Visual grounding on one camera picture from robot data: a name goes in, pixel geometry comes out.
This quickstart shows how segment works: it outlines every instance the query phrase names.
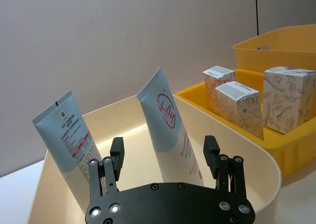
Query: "light blue tube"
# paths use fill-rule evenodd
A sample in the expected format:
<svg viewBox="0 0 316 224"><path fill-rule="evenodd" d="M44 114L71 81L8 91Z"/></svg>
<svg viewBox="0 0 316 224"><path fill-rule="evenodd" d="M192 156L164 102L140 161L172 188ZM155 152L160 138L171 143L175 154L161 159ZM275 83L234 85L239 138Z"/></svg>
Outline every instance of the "light blue tube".
<svg viewBox="0 0 316 224"><path fill-rule="evenodd" d="M33 123L53 157L83 212L89 204L89 167L101 160L72 92L67 92L33 119Z"/></svg>
<svg viewBox="0 0 316 224"><path fill-rule="evenodd" d="M137 94L165 182L203 185L189 137L161 68Z"/></svg>

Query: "cream plastic tray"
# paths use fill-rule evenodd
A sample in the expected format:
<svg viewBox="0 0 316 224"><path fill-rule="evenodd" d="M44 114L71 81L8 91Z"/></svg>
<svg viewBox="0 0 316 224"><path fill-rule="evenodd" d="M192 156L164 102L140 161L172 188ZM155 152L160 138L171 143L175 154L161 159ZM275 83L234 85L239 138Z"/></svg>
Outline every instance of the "cream plastic tray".
<svg viewBox="0 0 316 224"><path fill-rule="evenodd" d="M215 180L204 160L204 136L214 135L221 153L245 159L247 197L256 211L256 224L274 224L280 170L266 151L229 127L175 97L189 134L205 186ZM124 137L125 158L118 188L125 190L152 182L162 182L143 111L135 96L98 109L84 116L102 156L109 154L112 139ZM76 203L51 155L46 154L29 224L85 224L84 213Z"/></svg>

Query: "cardboard box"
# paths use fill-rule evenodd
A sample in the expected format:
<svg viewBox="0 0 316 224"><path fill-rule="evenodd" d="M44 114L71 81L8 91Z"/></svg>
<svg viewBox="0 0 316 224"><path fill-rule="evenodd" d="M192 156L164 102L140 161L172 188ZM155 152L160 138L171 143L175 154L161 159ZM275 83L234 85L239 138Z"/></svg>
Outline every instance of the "cardboard box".
<svg viewBox="0 0 316 224"><path fill-rule="evenodd" d="M274 67L265 71L263 124L288 133L312 118L316 71Z"/></svg>
<svg viewBox="0 0 316 224"><path fill-rule="evenodd" d="M205 85L211 101L211 110L219 114L219 106L216 98L215 88L235 80L235 72L223 67L215 66L203 72Z"/></svg>
<svg viewBox="0 0 316 224"><path fill-rule="evenodd" d="M216 88L220 116L231 123L263 137L260 93L238 82L228 82Z"/></svg>

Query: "printed box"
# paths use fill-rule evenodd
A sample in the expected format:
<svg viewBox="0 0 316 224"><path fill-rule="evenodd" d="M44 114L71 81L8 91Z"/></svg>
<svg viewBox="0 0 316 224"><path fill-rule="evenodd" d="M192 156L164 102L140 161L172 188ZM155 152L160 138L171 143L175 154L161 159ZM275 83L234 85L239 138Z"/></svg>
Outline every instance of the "printed box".
<svg viewBox="0 0 316 224"><path fill-rule="evenodd" d="M312 118L316 71L274 67L265 71L263 124L288 133Z"/></svg>
<svg viewBox="0 0 316 224"><path fill-rule="evenodd" d="M235 80L235 72L223 67L215 66L203 72L205 85L211 102L211 110L219 114L219 106L215 88Z"/></svg>
<svg viewBox="0 0 316 224"><path fill-rule="evenodd" d="M260 93L238 82L228 82L216 88L220 115L231 123L263 137Z"/></svg>

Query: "white table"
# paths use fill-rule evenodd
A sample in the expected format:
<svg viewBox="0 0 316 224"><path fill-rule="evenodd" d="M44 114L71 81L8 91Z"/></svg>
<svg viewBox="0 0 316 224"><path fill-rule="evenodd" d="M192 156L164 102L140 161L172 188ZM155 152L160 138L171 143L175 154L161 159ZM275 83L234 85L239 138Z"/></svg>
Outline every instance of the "white table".
<svg viewBox="0 0 316 224"><path fill-rule="evenodd" d="M43 161L40 161L0 178L1 223L27 223L42 166ZM285 180L286 185L300 179L281 189L276 224L315 223L316 171L311 173L315 167L316 161L309 164L302 173Z"/></svg>

